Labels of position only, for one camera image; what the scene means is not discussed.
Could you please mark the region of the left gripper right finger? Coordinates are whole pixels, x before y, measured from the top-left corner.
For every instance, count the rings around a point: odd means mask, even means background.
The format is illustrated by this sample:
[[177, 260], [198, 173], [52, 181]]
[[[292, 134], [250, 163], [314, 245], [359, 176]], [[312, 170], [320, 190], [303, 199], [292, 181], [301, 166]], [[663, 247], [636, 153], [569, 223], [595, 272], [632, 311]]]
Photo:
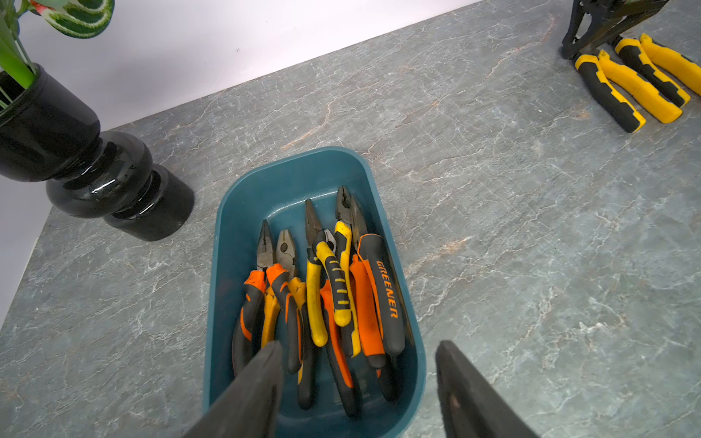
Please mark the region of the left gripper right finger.
[[447, 437], [534, 437], [453, 341], [436, 351], [437, 391]]

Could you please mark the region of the yellow black pliers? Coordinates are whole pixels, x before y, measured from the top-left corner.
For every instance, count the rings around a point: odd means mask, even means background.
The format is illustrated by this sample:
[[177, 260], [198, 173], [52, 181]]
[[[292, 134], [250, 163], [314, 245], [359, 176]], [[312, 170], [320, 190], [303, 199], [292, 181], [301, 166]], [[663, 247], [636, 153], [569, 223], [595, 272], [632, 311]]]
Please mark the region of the yellow black pliers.
[[610, 45], [624, 65], [639, 73], [677, 107], [683, 108], [691, 100], [679, 82], [700, 95], [700, 66], [675, 49], [656, 42], [648, 34], [640, 38], [617, 36]]
[[664, 124], [675, 122], [683, 111], [648, 80], [626, 65], [611, 60], [601, 51], [598, 56], [580, 54], [574, 67], [593, 98], [627, 133], [640, 131], [646, 118], [613, 83], [622, 88], [648, 113]]
[[276, 259], [288, 273], [288, 292], [284, 297], [284, 318], [288, 332], [288, 365], [297, 372], [298, 403], [310, 410], [316, 401], [316, 365], [319, 349], [310, 332], [306, 284], [297, 276], [297, 251], [292, 233], [284, 229], [277, 240]]

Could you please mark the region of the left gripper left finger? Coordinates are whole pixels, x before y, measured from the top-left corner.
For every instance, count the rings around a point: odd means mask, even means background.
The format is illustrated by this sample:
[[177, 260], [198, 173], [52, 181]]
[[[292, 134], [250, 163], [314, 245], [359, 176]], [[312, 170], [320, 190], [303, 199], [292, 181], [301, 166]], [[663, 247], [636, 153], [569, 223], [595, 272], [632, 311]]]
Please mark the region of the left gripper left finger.
[[246, 365], [186, 437], [273, 437], [283, 389], [283, 348], [273, 341]]

